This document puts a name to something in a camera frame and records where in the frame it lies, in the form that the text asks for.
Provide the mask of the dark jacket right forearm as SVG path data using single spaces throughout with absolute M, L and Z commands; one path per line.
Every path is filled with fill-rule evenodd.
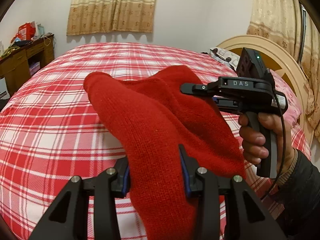
M 287 239 L 319 239 L 319 170 L 301 151 L 269 197 L 284 206 L 276 222 Z

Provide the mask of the right hand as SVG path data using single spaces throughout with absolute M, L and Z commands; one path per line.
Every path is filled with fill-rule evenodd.
M 284 174 L 288 170 L 293 169 L 297 162 L 297 158 L 296 150 L 292 147 L 291 125 L 285 121 L 285 133 L 283 133 L 283 123 L 279 116 L 260 113 L 258 114 L 258 120 L 266 129 L 273 131 L 277 136 L 277 172 L 279 174 Z M 239 134 L 240 137 L 242 137 L 244 158 L 249 163 L 258 165 L 263 159 L 268 157 L 268 151 L 264 148 L 266 139 L 260 132 L 257 132 L 248 126 L 247 116 L 239 116 L 238 122 L 241 126 Z

